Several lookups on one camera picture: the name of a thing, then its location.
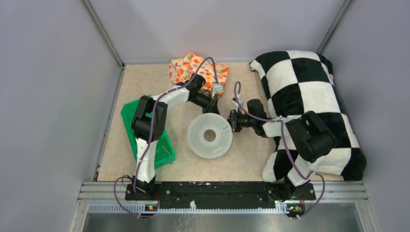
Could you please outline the grey plastic cable spool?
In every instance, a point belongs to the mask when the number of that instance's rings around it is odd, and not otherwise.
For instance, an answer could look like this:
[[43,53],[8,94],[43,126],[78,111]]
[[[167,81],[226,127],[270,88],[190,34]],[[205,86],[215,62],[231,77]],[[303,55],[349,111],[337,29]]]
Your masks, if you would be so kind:
[[230,148],[233,132],[224,117],[206,113],[191,122],[187,137],[188,144],[196,155],[205,159],[216,159]]

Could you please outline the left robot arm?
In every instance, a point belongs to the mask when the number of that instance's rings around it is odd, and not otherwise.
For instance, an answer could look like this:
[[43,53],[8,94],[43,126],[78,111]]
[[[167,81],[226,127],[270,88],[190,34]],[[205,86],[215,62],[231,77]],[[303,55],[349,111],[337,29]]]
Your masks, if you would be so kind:
[[200,106],[203,113],[220,114],[217,96],[210,97],[200,90],[205,83],[202,76],[193,74],[189,81],[179,82],[160,95],[140,98],[131,122],[137,144],[132,191],[142,199],[149,200],[155,194],[156,146],[164,133],[168,111],[181,103],[192,102]]

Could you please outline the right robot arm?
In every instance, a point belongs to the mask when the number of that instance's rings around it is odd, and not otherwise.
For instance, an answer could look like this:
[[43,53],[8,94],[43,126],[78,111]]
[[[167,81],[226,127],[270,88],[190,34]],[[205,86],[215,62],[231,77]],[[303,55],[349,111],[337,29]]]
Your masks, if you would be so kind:
[[308,111],[301,116],[269,119],[259,99],[247,102],[243,108],[239,98],[232,99],[236,105],[227,119],[233,132],[252,128],[263,138],[280,137],[285,159],[291,164],[283,178],[283,192],[289,199],[297,199],[303,193],[303,185],[314,174],[316,162],[335,148],[337,139],[319,115]]

